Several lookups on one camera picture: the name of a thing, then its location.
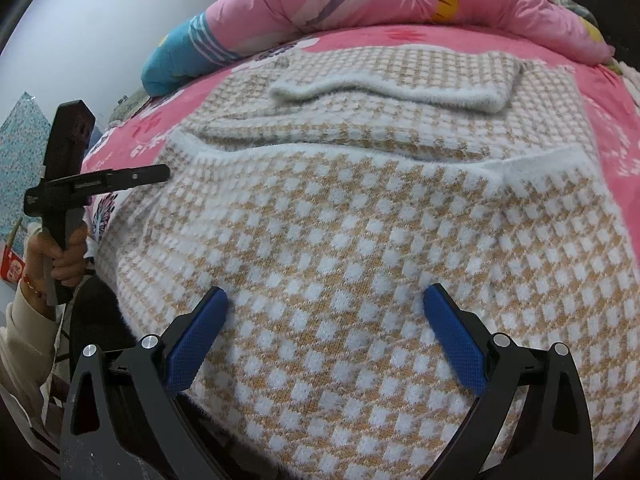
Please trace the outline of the cream sleeved left forearm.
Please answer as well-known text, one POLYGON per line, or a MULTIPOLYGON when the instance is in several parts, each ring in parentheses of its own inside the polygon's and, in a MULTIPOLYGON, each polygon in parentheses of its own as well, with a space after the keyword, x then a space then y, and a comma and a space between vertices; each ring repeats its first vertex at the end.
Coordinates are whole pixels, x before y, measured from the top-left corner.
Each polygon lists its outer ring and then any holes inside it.
POLYGON ((1 400, 22 440, 51 470, 58 468, 58 436, 42 417, 41 387, 52 372, 59 325, 55 310, 22 278, 1 327, 1 400))

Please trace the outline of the person's left hand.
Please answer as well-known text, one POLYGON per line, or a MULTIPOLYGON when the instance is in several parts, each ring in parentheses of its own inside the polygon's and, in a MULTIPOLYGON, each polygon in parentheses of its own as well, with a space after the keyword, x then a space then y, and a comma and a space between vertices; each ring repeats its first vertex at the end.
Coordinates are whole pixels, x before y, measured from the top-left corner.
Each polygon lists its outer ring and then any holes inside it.
POLYGON ((55 307, 48 304, 47 280, 75 288, 86 270, 88 226, 81 222, 72 233, 66 249, 61 249, 50 234, 40 232, 27 243, 25 270, 20 289, 29 305, 49 320, 55 319, 55 307))

